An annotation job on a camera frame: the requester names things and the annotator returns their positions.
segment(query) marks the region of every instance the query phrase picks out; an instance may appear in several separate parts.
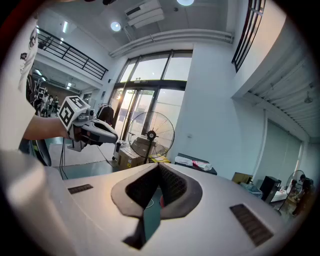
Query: balcony railing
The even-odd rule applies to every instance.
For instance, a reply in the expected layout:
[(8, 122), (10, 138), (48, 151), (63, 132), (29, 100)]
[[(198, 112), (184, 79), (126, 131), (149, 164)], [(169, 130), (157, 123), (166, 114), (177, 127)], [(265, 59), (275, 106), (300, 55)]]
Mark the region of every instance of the balcony railing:
[(256, 37), (262, 16), (264, 14), (266, 0), (249, 0), (248, 11), (239, 44), (236, 48), (232, 63), (238, 72), (244, 62), (250, 47)]
[(104, 66), (94, 61), (89, 56), (60, 40), (58, 37), (38, 28), (38, 48), (47, 51), (66, 62), (88, 72), (90, 75), (102, 80), (108, 71)]

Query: electric fan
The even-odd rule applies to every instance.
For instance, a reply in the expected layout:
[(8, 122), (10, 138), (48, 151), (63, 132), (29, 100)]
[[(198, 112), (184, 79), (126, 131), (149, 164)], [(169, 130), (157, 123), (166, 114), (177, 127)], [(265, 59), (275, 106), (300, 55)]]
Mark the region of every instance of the electric fan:
[(285, 190), (286, 198), (283, 201), (283, 203), (280, 206), (280, 208), (278, 209), (278, 212), (280, 214), (281, 214), (280, 209), (285, 204), (288, 196), (294, 197), (294, 196), (298, 195), (300, 193), (300, 191), (302, 190), (303, 182), (300, 180), (300, 177), (303, 174), (304, 174), (304, 172), (302, 170), (296, 170), (288, 178), (288, 180), (286, 182), (286, 186), (285, 186), (285, 188), (286, 188), (286, 190)]
[(137, 115), (128, 129), (130, 147), (139, 156), (155, 159), (165, 155), (175, 139), (175, 130), (170, 120), (159, 112), (143, 112)]

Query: table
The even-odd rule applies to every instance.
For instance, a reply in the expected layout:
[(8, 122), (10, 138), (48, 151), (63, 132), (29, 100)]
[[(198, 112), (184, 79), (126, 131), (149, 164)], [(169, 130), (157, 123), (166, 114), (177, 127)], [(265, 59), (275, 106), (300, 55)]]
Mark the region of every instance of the table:
[[(188, 158), (188, 159), (193, 160), (193, 161), (199, 161), (199, 162), (203, 162), (203, 163), (209, 164), (208, 161), (205, 161), (205, 160), (202, 160), (202, 159), (198, 159), (198, 158), (195, 158), (195, 157), (186, 155), (186, 154), (178, 153), (178, 157)], [(196, 165), (188, 166), (188, 165), (185, 165), (185, 164), (182, 164), (182, 163), (178, 163), (178, 162), (175, 162), (174, 164), (175, 164), (175, 165), (178, 165), (178, 166), (184, 166), (184, 167), (188, 167), (188, 168), (191, 168), (191, 169), (195, 169), (195, 170), (200, 171), (200, 172), (217, 175), (217, 172), (216, 172), (216, 170), (215, 170), (213, 167), (212, 167), (211, 170), (202, 170), (200, 167), (198, 167), (198, 166), (196, 166)]]

